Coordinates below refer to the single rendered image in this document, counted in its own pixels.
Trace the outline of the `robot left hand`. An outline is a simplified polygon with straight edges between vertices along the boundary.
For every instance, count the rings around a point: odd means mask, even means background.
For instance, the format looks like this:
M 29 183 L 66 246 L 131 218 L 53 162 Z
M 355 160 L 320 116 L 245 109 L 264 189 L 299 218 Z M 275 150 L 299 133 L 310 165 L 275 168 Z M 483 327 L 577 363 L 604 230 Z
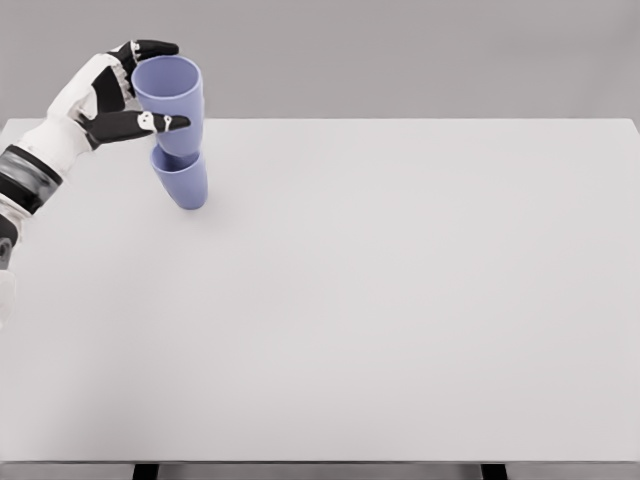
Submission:
M 128 108 L 136 99 L 132 75 L 139 63 L 178 53 L 176 44 L 160 40 L 130 40 L 98 53 L 63 87 L 48 115 L 77 124 L 93 150 L 104 144 L 185 129 L 191 125 L 185 116 Z

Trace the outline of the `blue plastic cup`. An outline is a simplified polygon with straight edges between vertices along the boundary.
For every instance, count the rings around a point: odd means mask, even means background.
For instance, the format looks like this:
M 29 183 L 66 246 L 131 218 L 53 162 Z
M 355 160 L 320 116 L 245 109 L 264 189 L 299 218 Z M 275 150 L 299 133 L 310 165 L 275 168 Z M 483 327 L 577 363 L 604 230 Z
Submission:
M 206 160 L 201 152 L 176 157 L 156 145 L 151 166 L 171 199 L 182 209 L 196 210 L 208 199 Z
M 140 62 L 131 79 L 137 100 L 145 110 L 190 120 L 189 127 L 158 133 L 161 148 L 177 157 L 198 153 L 203 136 L 204 94 L 197 64 L 180 55 L 158 56 Z

